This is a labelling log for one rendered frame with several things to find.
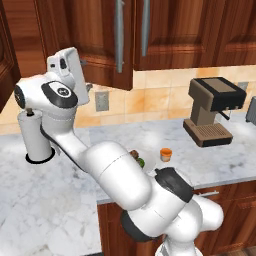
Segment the white paper towel roll holder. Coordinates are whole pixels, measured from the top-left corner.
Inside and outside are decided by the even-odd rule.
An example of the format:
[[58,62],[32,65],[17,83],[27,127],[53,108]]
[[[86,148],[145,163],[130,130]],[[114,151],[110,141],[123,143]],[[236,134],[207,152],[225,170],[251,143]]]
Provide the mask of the white paper towel roll holder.
[[17,119],[27,150],[26,160],[31,164],[50,161],[55,155],[55,150],[41,133],[42,113],[38,110],[32,110],[30,113],[21,111]]

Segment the closed wooden cabinet door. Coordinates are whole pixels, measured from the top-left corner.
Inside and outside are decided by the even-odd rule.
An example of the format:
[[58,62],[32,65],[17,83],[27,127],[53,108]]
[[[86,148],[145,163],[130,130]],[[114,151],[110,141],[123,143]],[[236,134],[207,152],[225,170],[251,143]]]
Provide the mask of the closed wooden cabinet door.
[[225,0],[150,0],[148,49],[142,56],[144,0],[136,0],[137,71],[212,67]]

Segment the wooden wall cabinet door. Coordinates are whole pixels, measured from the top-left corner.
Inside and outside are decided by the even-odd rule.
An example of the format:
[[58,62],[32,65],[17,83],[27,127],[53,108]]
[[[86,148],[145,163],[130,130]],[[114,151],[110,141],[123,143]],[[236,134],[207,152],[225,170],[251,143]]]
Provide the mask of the wooden wall cabinet door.
[[214,63],[256,65],[256,0],[225,1]]

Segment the wooden base cabinet door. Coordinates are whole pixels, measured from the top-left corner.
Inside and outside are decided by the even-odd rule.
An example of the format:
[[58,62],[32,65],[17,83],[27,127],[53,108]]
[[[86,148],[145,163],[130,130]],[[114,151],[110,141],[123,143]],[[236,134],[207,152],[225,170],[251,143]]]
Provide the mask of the wooden base cabinet door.
[[116,203],[98,204],[97,209],[104,256],[155,256],[164,235],[148,242],[136,242],[122,228],[122,209]]

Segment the open wooden cabinet door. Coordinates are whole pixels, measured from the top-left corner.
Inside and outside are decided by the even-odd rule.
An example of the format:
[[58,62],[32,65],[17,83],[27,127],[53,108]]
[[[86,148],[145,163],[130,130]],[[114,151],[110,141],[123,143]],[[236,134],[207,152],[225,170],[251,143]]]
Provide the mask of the open wooden cabinet door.
[[115,60],[115,0],[34,0],[43,54],[75,47],[85,79],[123,90],[133,88],[135,0],[123,0],[124,51],[122,72]]

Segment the white plate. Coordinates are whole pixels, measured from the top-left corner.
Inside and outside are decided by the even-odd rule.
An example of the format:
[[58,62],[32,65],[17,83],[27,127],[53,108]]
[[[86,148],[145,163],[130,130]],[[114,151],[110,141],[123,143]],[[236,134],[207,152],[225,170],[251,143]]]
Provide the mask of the white plate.
[[146,174],[152,175],[156,167],[154,155],[149,151],[141,149],[129,149],[129,153],[132,150],[136,150],[139,153],[139,158],[142,158],[145,161],[145,166],[142,168],[142,171]]

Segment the wooden drawer front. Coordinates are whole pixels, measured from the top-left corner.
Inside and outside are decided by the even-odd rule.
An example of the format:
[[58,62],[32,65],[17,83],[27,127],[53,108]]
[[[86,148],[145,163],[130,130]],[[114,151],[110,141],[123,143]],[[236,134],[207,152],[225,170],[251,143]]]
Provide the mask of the wooden drawer front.
[[256,195],[256,180],[209,187],[209,188],[201,188],[201,189],[195,190],[194,193],[195,194],[209,193],[208,198],[215,202],[247,198],[247,197]]

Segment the beige and black coffee machine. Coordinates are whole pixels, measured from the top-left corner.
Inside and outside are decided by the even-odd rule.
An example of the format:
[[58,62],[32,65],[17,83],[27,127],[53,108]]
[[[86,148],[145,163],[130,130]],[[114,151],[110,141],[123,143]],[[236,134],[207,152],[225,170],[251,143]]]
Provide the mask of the beige and black coffee machine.
[[193,98],[192,112],[185,119],[183,127],[199,147],[228,145],[232,134],[220,123],[215,123],[215,116],[227,110],[241,109],[246,92],[223,77],[194,78],[190,81],[188,94]]

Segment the orange jar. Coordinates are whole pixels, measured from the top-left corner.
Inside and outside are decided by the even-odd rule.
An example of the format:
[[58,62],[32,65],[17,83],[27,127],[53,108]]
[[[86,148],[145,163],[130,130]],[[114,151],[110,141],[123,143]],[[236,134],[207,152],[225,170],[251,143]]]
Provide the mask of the orange jar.
[[160,158],[163,162],[169,162],[172,157],[172,150],[170,148],[162,148],[160,150]]

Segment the wooden wall cabinet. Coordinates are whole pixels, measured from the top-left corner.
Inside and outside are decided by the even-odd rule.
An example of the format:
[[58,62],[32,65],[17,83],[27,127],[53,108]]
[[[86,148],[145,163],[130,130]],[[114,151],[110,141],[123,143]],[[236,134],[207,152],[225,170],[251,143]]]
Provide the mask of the wooden wall cabinet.
[[0,0],[0,113],[21,78],[4,6]]

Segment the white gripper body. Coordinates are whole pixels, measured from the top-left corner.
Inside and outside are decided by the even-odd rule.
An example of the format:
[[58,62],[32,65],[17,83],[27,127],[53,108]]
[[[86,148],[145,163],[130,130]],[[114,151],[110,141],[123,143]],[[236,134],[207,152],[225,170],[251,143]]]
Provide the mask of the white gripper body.
[[89,102],[89,96],[78,51],[75,47],[67,48],[65,56],[70,73],[74,78],[73,91],[78,97],[78,105],[85,105]]

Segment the grey toaster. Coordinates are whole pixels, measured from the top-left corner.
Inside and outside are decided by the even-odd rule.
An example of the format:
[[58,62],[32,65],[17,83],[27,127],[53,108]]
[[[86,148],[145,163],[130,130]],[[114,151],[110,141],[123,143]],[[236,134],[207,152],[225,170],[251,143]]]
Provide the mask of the grey toaster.
[[256,96],[253,96],[251,99],[245,119],[256,126]]

